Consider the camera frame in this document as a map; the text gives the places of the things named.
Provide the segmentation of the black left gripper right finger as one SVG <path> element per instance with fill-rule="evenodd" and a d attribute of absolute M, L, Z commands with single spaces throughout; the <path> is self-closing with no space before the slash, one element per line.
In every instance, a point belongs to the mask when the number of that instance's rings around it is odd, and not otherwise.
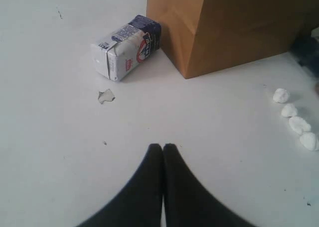
<path fill-rule="evenodd" d="M 197 180 L 175 144 L 163 148 L 167 227 L 250 227 Z"/>

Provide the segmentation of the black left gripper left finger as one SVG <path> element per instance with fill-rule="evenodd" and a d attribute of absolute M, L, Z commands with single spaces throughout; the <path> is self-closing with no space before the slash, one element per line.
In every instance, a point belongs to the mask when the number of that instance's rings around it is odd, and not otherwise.
<path fill-rule="evenodd" d="M 80 227 L 160 227 L 163 153 L 150 144 L 138 169 L 123 189 Z"/>

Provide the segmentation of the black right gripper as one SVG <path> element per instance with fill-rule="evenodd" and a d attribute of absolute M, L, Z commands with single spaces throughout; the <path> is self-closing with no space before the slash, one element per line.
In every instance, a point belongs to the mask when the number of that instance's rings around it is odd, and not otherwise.
<path fill-rule="evenodd" d="M 319 74 L 319 37 L 311 33 L 299 34 L 290 47 L 290 52 L 300 66 L 306 67 L 313 75 Z"/>

